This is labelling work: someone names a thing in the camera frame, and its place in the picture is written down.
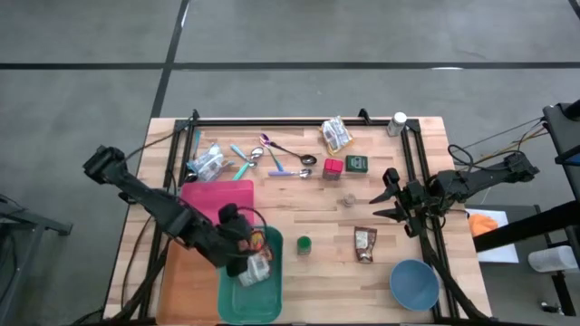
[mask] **pink cutting board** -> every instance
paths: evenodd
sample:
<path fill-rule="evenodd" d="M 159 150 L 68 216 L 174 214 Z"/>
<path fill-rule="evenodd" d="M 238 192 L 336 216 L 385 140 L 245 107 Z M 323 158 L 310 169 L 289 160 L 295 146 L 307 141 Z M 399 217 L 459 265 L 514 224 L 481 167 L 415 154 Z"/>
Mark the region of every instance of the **pink cutting board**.
<path fill-rule="evenodd" d="M 191 182 L 181 188 L 181 198 L 205 214 L 214 225 L 219 224 L 218 211 L 229 203 L 254 208 L 254 182 L 252 180 Z M 254 212 L 240 210 L 250 225 Z"/>

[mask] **teal plastic container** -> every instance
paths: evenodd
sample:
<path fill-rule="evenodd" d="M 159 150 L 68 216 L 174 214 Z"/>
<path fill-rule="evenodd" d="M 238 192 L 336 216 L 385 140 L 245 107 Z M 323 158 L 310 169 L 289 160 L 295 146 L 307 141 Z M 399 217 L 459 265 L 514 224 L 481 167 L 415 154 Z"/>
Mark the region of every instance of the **teal plastic container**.
<path fill-rule="evenodd" d="M 219 270 L 217 311 L 230 324 L 261 324 L 274 321 L 282 311 L 282 246 L 284 238 L 274 227 L 266 229 L 266 238 L 274 259 L 270 262 L 270 277 L 248 287 L 237 277 Z"/>

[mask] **gray concrete floor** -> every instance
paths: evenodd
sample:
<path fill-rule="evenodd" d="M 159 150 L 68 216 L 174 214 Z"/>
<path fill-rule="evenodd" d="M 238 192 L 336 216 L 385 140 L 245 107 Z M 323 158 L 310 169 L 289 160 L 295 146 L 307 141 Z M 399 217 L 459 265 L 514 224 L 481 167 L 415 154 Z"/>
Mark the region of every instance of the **gray concrete floor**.
<path fill-rule="evenodd" d="M 0 0 L 0 7 L 0 62 L 163 62 L 179 0 Z M 579 31 L 566 0 L 194 0 L 176 61 L 580 61 Z M 161 116 L 193 108 L 204 117 L 403 110 L 442 116 L 449 140 L 466 145 L 539 117 L 546 105 L 577 100 L 579 79 L 580 70 L 173 72 Z M 0 193 L 74 223 L 69 237 L 43 240 L 14 325 L 64 324 L 102 305 L 127 208 L 81 166 L 99 144 L 142 144 L 159 81 L 160 71 L 0 71 Z M 524 131 L 471 152 L 488 154 Z M 542 173 L 492 188 L 485 204 L 549 208 L 570 200 L 551 140 L 523 150 Z M 518 268 L 530 272 L 525 263 Z M 526 321 L 539 299 L 554 298 L 549 284 L 532 291 L 487 267 L 484 277 L 503 320 Z M 575 321 L 533 315 L 537 323 Z"/>

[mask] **plastic bag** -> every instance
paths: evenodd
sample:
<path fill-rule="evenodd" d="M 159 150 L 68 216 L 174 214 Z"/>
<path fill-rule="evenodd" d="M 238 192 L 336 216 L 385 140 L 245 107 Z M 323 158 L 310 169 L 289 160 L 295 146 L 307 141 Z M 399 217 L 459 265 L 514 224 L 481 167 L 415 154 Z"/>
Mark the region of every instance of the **plastic bag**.
<path fill-rule="evenodd" d="M 224 162 L 224 154 L 218 144 L 211 144 L 208 150 L 195 160 L 188 162 L 188 168 L 198 174 L 199 181 L 213 181 L 232 162 Z"/>
<path fill-rule="evenodd" d="M 324 142 L 330 155 L 338 153 L 354 142 L 353 136 L 344 126 L 340 116 L 325 121 L 320 131 L 323 133 Z"/>

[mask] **small red container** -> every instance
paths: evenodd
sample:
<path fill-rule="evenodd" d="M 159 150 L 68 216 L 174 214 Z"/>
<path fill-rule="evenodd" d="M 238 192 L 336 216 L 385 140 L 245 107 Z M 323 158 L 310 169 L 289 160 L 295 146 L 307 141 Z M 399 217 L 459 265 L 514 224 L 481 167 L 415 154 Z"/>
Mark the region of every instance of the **small red container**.
<path fill-rule="evenodd" d="M 344 163 L 340 159 L 327 158 L 324 161 L 323 178 L 326 180 L 338 180 L 343 173 Z"/>

